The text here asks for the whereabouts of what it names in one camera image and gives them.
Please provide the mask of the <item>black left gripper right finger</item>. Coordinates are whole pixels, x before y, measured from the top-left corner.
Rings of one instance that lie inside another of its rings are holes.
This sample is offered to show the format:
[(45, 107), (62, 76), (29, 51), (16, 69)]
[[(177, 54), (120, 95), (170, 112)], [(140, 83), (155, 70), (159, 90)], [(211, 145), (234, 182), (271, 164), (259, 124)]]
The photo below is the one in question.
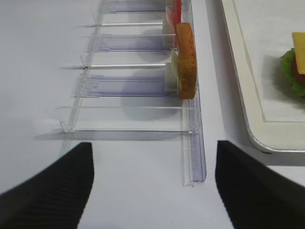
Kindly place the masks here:
[(218, 141), (215, 181), (235, 229), (303, 229), (305, 188), (229, 141)]

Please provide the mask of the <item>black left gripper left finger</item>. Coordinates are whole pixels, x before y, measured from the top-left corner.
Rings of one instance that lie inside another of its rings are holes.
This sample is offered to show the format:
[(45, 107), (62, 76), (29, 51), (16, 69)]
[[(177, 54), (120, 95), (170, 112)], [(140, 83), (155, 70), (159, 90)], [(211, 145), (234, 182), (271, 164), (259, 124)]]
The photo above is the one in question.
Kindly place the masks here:
[(0, 196), (2, 229), (76, 229), (94, 181), (92, 144), (82, 142)]

